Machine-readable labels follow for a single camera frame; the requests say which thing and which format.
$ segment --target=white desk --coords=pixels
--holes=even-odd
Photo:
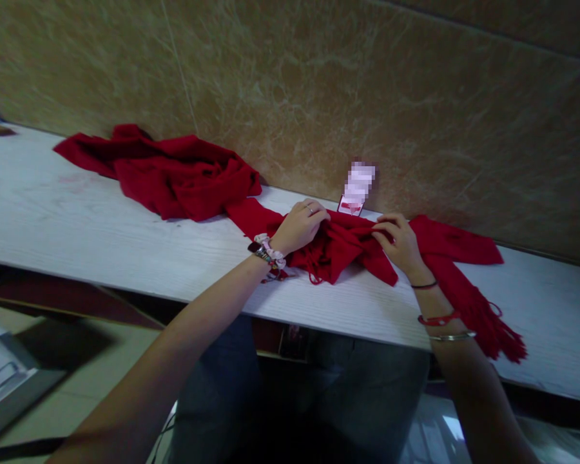
[[[247,256],[248,240],[229,219],[163,222],[124,197],[118,182],[53,152],[61,137],[11,127],[18,135],[0,138],[0,263],[187,302]],[[286,213],[303,198],[265,188],[259,200]],[[459,265],[527,344],[528,359],[500,359],[498,372],[580,398],[580,268],[501,252],[502,266]],[[407,281],[389,287],[359,267],[336,285],[312,285],[305,273],[262,285],[244,311],[429,349]]]

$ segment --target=black string bracelet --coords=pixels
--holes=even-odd
[[[417,289],[417,290],[427,290],[430,288],[434,288],[438,285],[438,281],[435,280],[433,283],[431,284],[427,284],[427,285],[411,285],[412,288]]]

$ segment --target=silver bangle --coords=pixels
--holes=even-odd
[[[477,332],[468,331],[458,335],[430,335],[430,340],[436,340],[437,342],[457,342],[458,340],[466,340],[467,338],[473,338],[477,335]]]

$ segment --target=right hand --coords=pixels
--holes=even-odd
[[[429,284],[433,280],[431,272],[423,263],[417,245],[417,236],[408,225],[406,218],[400,213],[388,213],[378,218],[378,224],[373,229],[386,231],[394,242],[380,232],[372,232],[372,236],[380,243],[393,264],[399,267],[409,278],[412,285]]]

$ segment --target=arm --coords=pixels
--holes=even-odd
[[[423,263],[414,231],[401,214],[391,213],[378,218],[374,229],[388,232],[394,243],[374,232],[391,261],[408,276],[412,285],[429,285],[434,275]],[[453,307],[436,286],[415,290],[425,318],[446,316]],[[428,334],[454,335],[468,329],[460,319],[444,327],[425,326]],[[505,392],[492,365],[472,339],[457,342],[432,340],[432,351],[441,367],[447,387],[455,403],[464,437],[473,462],[538,463],[526,443]]]
[[[305,246],[324,219],[329,214],[315,200],[297,203],[271,247],[286,255]],[[240,314],[268,270],[251,255],[198,296],[48,463],[144,463],[196,361]]]

